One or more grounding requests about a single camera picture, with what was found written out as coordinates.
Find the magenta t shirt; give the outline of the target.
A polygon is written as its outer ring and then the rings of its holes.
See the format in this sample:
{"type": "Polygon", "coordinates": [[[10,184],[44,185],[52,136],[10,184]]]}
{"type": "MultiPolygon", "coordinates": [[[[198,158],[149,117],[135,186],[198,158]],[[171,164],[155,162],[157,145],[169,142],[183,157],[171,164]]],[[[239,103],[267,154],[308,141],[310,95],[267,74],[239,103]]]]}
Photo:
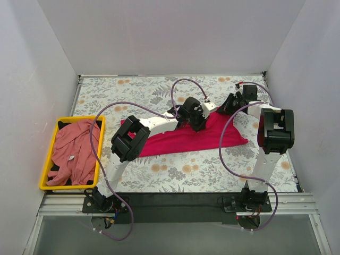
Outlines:
{"type": "Polygon", "coordinates": [[[194,131],[188,124],[177,130],[162,131],[159,134],[151,130],[149,138],[139,156],[146,157],[217,149],[219,147],[220,136],[223,132],[223,148],[248,143],[248,140],[240,135],[232,122],[223,131],[228,120],[230,120],[229,115],[213,112],[207,120],[206,128],[199,132],[194,131]]]}

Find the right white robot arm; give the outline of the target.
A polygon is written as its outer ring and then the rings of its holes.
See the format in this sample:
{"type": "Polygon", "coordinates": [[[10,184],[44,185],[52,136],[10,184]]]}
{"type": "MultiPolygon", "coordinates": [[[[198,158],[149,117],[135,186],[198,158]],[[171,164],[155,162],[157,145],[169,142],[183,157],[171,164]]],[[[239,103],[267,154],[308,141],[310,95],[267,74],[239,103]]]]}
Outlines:
{"type": "Polygon", "coordinates": [[[244,112],[258,119],[257,143],[259,154],[252,175],[245,185],[247,194],[241,196],[241,207],[246,211],[255,210],[260,204],[256,194],[268,191],[268,181],[275,165],[295,141],[294,113],[291,109],[274,107],[258,100],[258,88],[265,89],[255,82],[239,82],[237,91],[230,93],[217,109],[220,114],[229,115],[227,124],[239,112],[244,112]]]}

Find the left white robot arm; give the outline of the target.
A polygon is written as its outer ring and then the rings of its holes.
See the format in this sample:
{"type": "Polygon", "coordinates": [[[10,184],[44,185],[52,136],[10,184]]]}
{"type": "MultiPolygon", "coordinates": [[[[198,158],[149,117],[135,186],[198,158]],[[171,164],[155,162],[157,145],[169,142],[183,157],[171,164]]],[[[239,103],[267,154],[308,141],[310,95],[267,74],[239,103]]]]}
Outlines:
{"type": "Polygon", "coordinates": [[[95,199],[96,208],[103,213],[112,209],[113,199],[110,196],[114,194],[129,162],[140,156],[149,138],[186,125],[199,132],[206,128],[210,114],[216,109],[216,104],[208,99],[201,103],[189,97],[184,104],[174,105],[164,114],[155,117],[129,116],[111,139],[110,160],[103,172],[103,180],[96,186],[100,193],[95,199]]]}

